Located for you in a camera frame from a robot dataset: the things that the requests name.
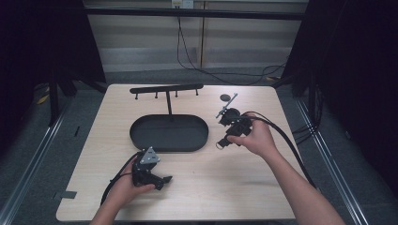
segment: white wall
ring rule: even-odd
[[[85,0],[84,3],[106,7],[171,7],[171,0]],[[218,10],[304,12],[306,6],[305,0],[194,1],[195,8]],[[89,15],[89,20],[105,72],[181,68],[176,60],[177,18]],[[196,67],[203,68],[281,64],[290,54],[299,24],[295,21],[181,18],[190,59]],[[188,66],[182,39],[179,56]]]

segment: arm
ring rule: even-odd
[[[112,189],[109,191],[108,197],[105,202],[97,211],[97,214],[91,220],[90,224],[113,224],[119,210],[129,202],[131,202],[137,195],[148,192],[154,189],[154,185],[145,185],[141,187],[135,187],[132,183],[131,168],[132,162],[129,163],[126,169],[122,172],[123,175],[115,183]]]
[[[253,120],[253,130],[247,137],[228,136],[228,141],[244,145],[268,164],[289,201],[298,224],[344,224],[328,200],[279,153],[267,124]]]

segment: metal rod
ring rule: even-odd
[[[360,207],[357,198],[354,196],[354,194],[351,191],[351,188],[346,183],[343,174],[341,173],[339,166],[334,160],[333,155],[331,154],[328,146],[326,145],[325,140],[323,139],[321,133],[317,130],[314,130],[311,118],[308,115],[307,106],[304,104],[304,102],[301,99],[297,101],[297,104],[301,112],[301,115],[304,118],[305,123],[307,124],[308,129],[313,134],[313,138],[316,146],[318,147],[319,153],[321,157],[324,159],[324,162],[329,170],[329,173],[334,181],[334,184],[339,190],[340,195],[342,196],[344,203],[351,217],[353,218],[355,224],[357,225],[369,224],[363,213],[363,210]]]
[[[173,121],[172,101],[170,100],[170,92],[166,91],[167,109],[169,110],[170,121]]]
[[[226,103],[225,106],[222,107],[222,110],[216,115],[216,119],[219,118],[219,116],[226,111],[226,108],[229,106],[229,104],[231,104],[231,102],[235,99],[236,96],[237,93],[234,93],[234,96],[228,101],[228,103]]]
[[[142,93],[158,93],[158,92],[168,92],[168,91],[189,91],[194,89],[202,89],[202,83],[195,84],[182,84],[182,85],[168,85],[168,86],[151,86],[151,87],[136,87],[131,88],[130,93],[132,94],[142,94]]]
[[[304,13],[232,11],[214,9],[185,8],[137,8],[137,7],[32,7],[34,12],[45,13],[83,13],[90,15],[119,16],[162,16],[162,17],[205,17],[205,18],[240,18],[261,20],[302,21]]]

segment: black oval tray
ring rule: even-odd
[[[137,119],[130,128],[138,149],[152,146],[156,152],[193,152],[207,142],[208,126],[196,115],[150,114]]]

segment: black curtain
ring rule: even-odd
[[[310,1],[312,17],[302,23],[283,75],[297,75],[297,95],[314,75],[330,109],[398,196],[398,3],[336,2]]]
[[[2,153],[18,135],[37,84],[59,71],[61,80],[106,82],[87,15],[60,9],[83,7],[81,0],[0,2]]]

